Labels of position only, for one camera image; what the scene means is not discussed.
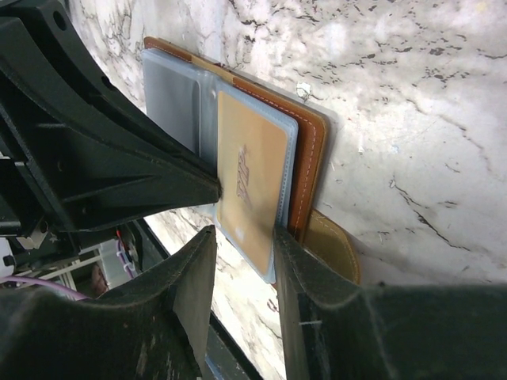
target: screw hole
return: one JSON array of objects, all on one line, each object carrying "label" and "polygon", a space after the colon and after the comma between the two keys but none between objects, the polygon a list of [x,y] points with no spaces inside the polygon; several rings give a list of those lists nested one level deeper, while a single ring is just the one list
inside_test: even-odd
[{"label": "screw hole", "polygon": [[116,91],[116,87],[112,85],[111,81],[109,81],[108,77],[102,76],[102,83],[104,83],[104,86],[106,86],[111,91]]},{"label": "screw hole", "polygon": [[48,222],[46,222],[45,220],[40,224],[40,232],[45,234],[47,233],[49,230],[49,225],[48,225]]},{"label": "screw hole", "polygon": [[16,261],[14,260],[14,258],[12,256],[5,256],[3,258],[3,264],[6,267],[13,267],[14,265],[16,265]]},{"label": "screw hole", "polygon": [[56,10],[53,13],[53,19],[55,20],[56,26],[58,26],[61,30],[67,29],[67,23],[59,11]]}]

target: tan card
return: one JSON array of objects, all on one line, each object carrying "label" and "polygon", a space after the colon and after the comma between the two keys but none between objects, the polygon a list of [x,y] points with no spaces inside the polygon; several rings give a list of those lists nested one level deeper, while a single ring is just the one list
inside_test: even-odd
[{"label": "tan card", "polygon": [[222,91],[218,116],[218,177],[223,193],[216,218],[231,242],[266,276],[288,137]]}]

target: marble surface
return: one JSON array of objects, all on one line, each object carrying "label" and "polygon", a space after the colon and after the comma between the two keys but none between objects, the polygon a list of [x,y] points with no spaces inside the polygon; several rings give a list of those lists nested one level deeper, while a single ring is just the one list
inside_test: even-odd
[{"label": "marble surface", "polygon": [[[140,108],[142,38],[159,36],[328,114],[315,205],[354,236],[364,284],[507,280],[504,1],[74,0],[71,14]],[[174,249],[207,223],[193,210],[151,222]],[[255,281],[245,265],[222,241],[214,309],[242,323],[238,308],[253,310],[234,338],[283,378],[276,295],[259,283],[238,297]]]}]

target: cable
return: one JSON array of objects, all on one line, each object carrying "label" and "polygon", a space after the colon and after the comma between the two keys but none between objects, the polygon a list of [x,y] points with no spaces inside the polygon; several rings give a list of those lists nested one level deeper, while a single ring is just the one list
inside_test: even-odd
[{"label": "cable", "polygon": [[121,236],[121,232],[120,232],[120,229],[116,229],[116,236],[118,237],[118,252],[120,251],[120,247],[123,247],[123,253],[125,254],[125,256],[127,257],[127,260],[129,263],[132,263],[134,262],[134,260],[132,259],[132,256],[130,256],[130,253],[129,253],[129,249],[128,249],[128,245],[125,244],[125,241],[124,239],[122,238]]},{"label": "cable", "polygon": [[43,287],[50,287],[57,291],[61,291],[66,295],[72,296],[76,301],[80,301],[82,299],[88,299],[84,294],[79,293],[78,291],[74,291],[65,287],[64,285],[60,285],[59,283],[53,283],[52,281],[48,281],[46,279],[34,279],[33,277],[23,277],[18,275],[7,275],[6,277],[0,278],[0,283],[4,283],[7,281],[13,281],[15,283],[29,283],[32,285],[41,285]]},{"label": "cable", "polygon": [[128,277],[130,277],[130,279],[134,279],[135,276],[134,276],[134,273],[131,269],[131,268],[133,268],[134,264],[127,261],[127,259],[125,259],[124,251],[122,251],[121,245],[122,245],[122,243],[120,242],[120,240],[118,240],[118,242],[116,243],[116,247],[118,248],[118,252],[116,253],[116,255],[118,256],[122,265],[124,266],[124,270],[128,274]]}]

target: brown leather wallet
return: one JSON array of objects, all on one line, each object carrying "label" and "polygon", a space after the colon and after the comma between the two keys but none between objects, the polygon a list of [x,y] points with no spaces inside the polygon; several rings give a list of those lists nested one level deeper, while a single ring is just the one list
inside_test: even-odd
[{"label": "brown leather wallet", "polygon": [[324,155],[328,120],[320,113],[250,81],[169,42],[146,37],[145,48],[155,48],[219,75],[224,81],[289,115],[298,123],[298,142],[289,206],[288,230],[295,239],[323,259],[334,271],[359,283],[360,267],[346,233],[334,222],[312,209]]}]

